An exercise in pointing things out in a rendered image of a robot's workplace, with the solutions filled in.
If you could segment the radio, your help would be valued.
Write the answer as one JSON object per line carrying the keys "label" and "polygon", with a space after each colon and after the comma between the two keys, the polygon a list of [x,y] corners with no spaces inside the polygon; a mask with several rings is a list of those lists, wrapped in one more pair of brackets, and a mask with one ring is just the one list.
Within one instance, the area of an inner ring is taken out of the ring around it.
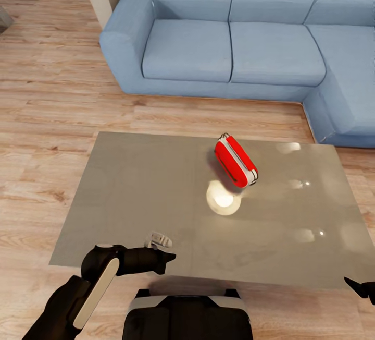
{"label": "radio", "polygon": [[221,136],[215,146],[216,158],[238,187],[254,185],[258,170],[232,136]]}

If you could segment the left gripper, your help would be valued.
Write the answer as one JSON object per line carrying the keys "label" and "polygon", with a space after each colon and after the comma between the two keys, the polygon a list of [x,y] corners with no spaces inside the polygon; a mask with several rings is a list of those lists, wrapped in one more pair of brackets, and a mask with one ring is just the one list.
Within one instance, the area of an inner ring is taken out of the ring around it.
{"label": "left gripper", "polygon": [[176,254],[167,254],[153,248],[135,248],[137,251],[137,267],[135,273],[155,271],[158,275],[165,274],[166,263],[176,258]]}

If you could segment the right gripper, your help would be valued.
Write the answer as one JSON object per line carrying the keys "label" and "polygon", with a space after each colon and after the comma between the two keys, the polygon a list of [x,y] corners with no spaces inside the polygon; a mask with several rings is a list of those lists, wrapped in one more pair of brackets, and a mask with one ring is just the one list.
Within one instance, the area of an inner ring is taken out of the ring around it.
{"label": "right gripper", "polygon": [[371,303],[375,305],[375,282],[357,283],[347,277],[344,277],[345,282],[361,297],[370,298]]}

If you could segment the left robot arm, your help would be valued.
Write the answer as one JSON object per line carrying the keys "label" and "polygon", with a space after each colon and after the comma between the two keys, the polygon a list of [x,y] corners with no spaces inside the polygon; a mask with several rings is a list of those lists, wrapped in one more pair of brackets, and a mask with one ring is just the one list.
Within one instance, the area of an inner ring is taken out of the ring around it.
{"label": "left robot arm", "polygon": [[80,334],[114,276],[155,271],[165,274],[166,263],[176,258],[154,243],[170,248],[172,241],[151,231],[144,248],[98,244],[84,258],[81,275],[73,275],[50,297],[45,311],[22,340],[74,340]]}

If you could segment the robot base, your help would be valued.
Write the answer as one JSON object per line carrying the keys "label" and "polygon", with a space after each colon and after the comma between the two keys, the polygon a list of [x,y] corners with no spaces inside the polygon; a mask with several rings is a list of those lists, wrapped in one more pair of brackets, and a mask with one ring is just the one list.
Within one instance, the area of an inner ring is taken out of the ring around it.
{"label": "robot base", "polygon": [[122,340],[253,340],[253,335],[236,289],[227,289],[226,296],[149,296],[149,289],[139,289]]}

